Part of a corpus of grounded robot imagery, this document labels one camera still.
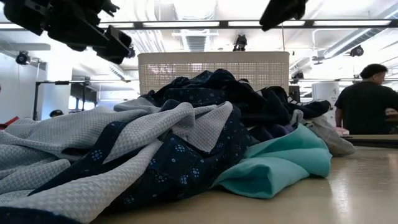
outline white laundry basket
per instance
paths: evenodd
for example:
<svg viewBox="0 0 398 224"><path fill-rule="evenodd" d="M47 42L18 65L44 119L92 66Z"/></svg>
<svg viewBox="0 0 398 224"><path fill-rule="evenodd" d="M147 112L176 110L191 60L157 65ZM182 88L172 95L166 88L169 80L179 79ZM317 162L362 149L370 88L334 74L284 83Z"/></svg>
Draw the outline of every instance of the white laundry basket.
<svg viewBox="0 0 398 224"><path fill-rule="evenodd" d="M227 69L254 90L281 86L289 90L288 52L178 52L138 55L140 93L159 90L177 77L193 78L205 70Z"/></svg>

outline black robotic arm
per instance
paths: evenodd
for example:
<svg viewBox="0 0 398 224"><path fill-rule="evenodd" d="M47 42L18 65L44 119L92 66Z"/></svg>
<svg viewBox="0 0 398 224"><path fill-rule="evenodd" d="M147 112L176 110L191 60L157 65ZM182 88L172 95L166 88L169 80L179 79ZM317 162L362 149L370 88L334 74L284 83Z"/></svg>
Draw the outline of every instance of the black robotic arm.
<svg viewBox="0 0 398 224"><path fill-rule="evenodd" d="M71 49L84 51L93 47L97 55L120 64L135 55L131 38L113 26L104 30L98 25L101 11L113 16L119 7L111 0L0 0L4 15L11 22L41 35L47 31L54 40ZM301 19L308 0L271 0L260 19L267 31L289 19Z"/></svg>

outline navy blue fabric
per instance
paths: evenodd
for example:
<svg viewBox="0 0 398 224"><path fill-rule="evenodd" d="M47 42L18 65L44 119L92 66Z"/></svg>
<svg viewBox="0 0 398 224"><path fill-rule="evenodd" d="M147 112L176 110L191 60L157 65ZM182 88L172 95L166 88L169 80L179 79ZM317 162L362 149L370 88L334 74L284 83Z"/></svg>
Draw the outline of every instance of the navy blue fabric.
<svg viewBox="0 0 398 224"><path fill-rule="evenodd" d="M251 137L234 108L216 146L207 153L170 133L144 175L109 206L107 212L129 210L192 197L206 191L225 170L237 164Z"/></svg>
<svg viewBox="0 0 398 224"><path fill-rule="evenodd" d="M168 100L161 111L171 110L178 105L179 102ZM163 145L151 160L144 174L114 200L106 211L120 212L153 203L181 200L208 190L214 180L222 172L236 165L246 152L251 137L240 121L240 117L240 110L234 107L215 147L210 152L197 149L174 135L171 131L165 133L165 136L161 139L164 142ZM120 133L130 122L112 122L108 124L98 138L94 148L85 157L33 191L31 195L72 180L102 174L134 157L141 148L102 165ZM30 209L1 208L0 215L2 212L3 214L4 212L12 213L9 219L17 220L12 223L21 223L24 220L18 217L21 214L26 214L28 217L38 214L43 217L41 220L50 220L49 223L58 223L57 220L60 219L59 216L54 214Z"/></svg>
<svg viewBox="0 0 398 224"><path fill-rule="evenodd" d="M285 136L287 134L290 134L294 130L295 128L293 128L291 125L282 126L280 124L273 124L270 126L257 126L250 129L249 133L258 141L264 142Z"/></svg>
<svg viewBox="0 0 398 224"><path fill-rule="evenodd" d="M167 100L189 102L193 106L206 106L230 101L241 112L241 121L246 126L260 124L281 124L290 122L293 110L302 110L304 118L315 118L329 110L327 101L314 102L299 106L287 101L283 88L273 86L264 89L263 96L257 94L249 84L237 81L224 69L204 71L195 78L176 78L158 92L150 91L142 97L156 106L162 106Z"/></svg>
<svg viewBox="0 0 398 224"><path fill-rule="evenodd" d="M79 224L61 215L51 212L28 209L28 208L8 208L0 207L1 224Z"/></svg>

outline pile of clothes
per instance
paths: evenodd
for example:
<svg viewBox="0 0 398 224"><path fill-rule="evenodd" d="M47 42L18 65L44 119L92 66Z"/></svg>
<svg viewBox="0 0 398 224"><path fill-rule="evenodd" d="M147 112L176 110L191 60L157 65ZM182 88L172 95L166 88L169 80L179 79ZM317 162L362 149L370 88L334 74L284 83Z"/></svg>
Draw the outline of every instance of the pile of clothes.
<svg viewBox="0 0 398 224"><path fill-rule="evenodd" d="M217 70L114 111L20 119L0 131L0 223L89 223L220 186L271 198L310 175L327 177L330 152L352 153L333 153L310 129L329 109L289 103L278 86L256 92Z"/></svg>

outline teal fabric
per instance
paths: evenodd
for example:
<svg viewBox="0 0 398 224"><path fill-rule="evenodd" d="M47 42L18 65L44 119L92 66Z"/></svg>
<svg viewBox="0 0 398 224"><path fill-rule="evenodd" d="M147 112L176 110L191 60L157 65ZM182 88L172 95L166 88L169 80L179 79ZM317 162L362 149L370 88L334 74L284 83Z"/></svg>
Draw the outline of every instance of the teal fabric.
<svg viewBox="0 0 398 224"><path fill-rule="evenodd" d="M213 187L246 197L272 198L283 188L310 175L327 177L331 154L303 125L292 133L248 148L245 159L223 172Z"/></svg>

